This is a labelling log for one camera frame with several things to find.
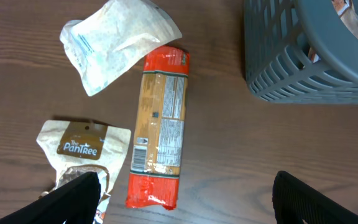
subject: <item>snack bar wrapper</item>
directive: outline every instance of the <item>snack bar wrapper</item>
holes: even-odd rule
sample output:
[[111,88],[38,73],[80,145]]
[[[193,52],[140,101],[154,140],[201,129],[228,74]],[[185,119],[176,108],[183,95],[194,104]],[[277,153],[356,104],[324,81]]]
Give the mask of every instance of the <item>snack bar wrapper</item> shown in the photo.
[[37,138],[56,170],[55,190],[86,172],[96,172],[101,185],[94,223],[102,223],[128,151],[131,131],[94,123],[46,121]]
[[181,38],[171,17],[149,0],[109,0],[84,21],[69,21],[60,41],[89,96],[152,50]]
[[146,56],[126,206],[177,205],[190,55],[160,47]]

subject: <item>gray plastic basket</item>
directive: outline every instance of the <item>gray plastic basket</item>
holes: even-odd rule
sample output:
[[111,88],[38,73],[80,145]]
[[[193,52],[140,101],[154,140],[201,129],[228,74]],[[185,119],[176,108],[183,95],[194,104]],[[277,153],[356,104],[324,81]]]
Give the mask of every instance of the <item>gray plastic basket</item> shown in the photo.
[[[244,9],[246,81],[255,96],[358,104],[358,40],[330,0],[245,0]],[[319,62],[311,63],[310,47]]]

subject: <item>dark brown wood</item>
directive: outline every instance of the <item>dark brown wood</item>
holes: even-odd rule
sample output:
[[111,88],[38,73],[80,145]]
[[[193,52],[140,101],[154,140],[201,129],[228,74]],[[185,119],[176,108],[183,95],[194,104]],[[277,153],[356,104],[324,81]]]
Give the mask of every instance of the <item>dark brown wood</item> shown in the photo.
[[[0,218],[55,181],[35,139],[47,119],[134,130],[141,60],[94,97],[59,41],[102,0],[0,0]],[[274,223],[272,184],[287,170],[358,214],[358,106],[273,105],[242,77],[242,0],[155,0],[191,54],[178,208],[126,209],[130,150],[105,223]]]

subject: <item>wooden surface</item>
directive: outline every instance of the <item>wooden surface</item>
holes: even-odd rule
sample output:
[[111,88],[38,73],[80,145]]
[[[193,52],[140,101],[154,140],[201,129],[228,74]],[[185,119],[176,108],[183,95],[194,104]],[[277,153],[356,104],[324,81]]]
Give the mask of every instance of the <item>wooden surface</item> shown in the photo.
[[[141,60],[87,97],[59,33],[103,0],[0,0],[0,218],[55,181],[35,139],[47,119],[92,118],[132,131]],[[358,214],[358,106],[273,105],[241,75],[242,0],[155,0],[191,54],[178,208],[126,209],[128,153],[105,223],[275,223],[272,184],[287,170]]]

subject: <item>wood grain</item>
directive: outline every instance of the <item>wood grain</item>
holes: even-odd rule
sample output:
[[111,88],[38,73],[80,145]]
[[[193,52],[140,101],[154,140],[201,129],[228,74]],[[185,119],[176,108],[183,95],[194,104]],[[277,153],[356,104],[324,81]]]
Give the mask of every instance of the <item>wood grain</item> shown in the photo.
[[[89,98],[59,33],[102,0],[0,0],[0,218],[55,180],[35,139],[45,120],[92,118],[134,130],[143,60]],[[178,208],[126,209],[130,150],[105,223],[274,223],[287,170],[358,214],[358,106],[273,105],[242,78],[242,0],[155,0],[191,54]]]

